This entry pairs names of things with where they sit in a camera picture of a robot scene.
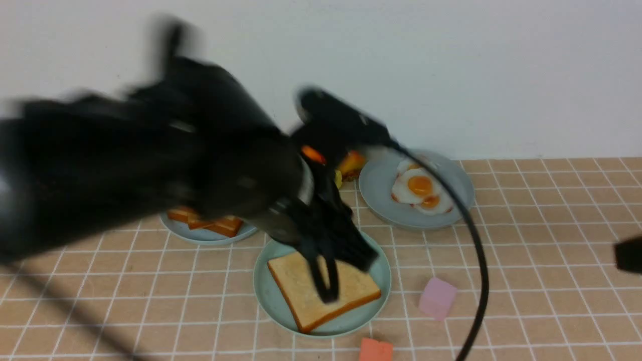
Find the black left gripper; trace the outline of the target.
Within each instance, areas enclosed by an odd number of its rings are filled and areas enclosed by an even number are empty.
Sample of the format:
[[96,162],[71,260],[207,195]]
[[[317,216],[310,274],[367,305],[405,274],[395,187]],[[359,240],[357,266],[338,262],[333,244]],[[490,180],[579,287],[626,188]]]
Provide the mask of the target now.
[[[324,156],[327,164],[304,155],[271,158],[271,178],[279,198],[271,206],[271,237],[307,254],[312,283],[324,304],[339,299],[337,260],[369,273],[379,252],[353,223],[353,211],[340,199],[335,169],[340,161]],[[322,255],[328,281],[319,265]]]

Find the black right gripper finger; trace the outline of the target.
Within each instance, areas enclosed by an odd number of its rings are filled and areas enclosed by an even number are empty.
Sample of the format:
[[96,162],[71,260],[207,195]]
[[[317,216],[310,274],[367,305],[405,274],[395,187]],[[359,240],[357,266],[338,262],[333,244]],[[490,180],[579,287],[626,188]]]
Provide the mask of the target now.
[[617,270],[631,274],[642,274],[642,240],[629,238],[614,245],[614,257]]

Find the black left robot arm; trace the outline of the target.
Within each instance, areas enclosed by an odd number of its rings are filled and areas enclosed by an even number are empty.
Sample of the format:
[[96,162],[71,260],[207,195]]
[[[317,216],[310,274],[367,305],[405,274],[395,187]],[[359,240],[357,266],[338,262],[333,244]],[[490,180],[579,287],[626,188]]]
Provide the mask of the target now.
[[287,135],[231,73],[184,55],[190,38],[162,20],[158,77],[122,100],[30,99],[2,120],[2,265],[186,206],[293,247],[321,300],[336,300],[339,261],[367,272],[378,258],[334,183],[367,116],[306,87]]

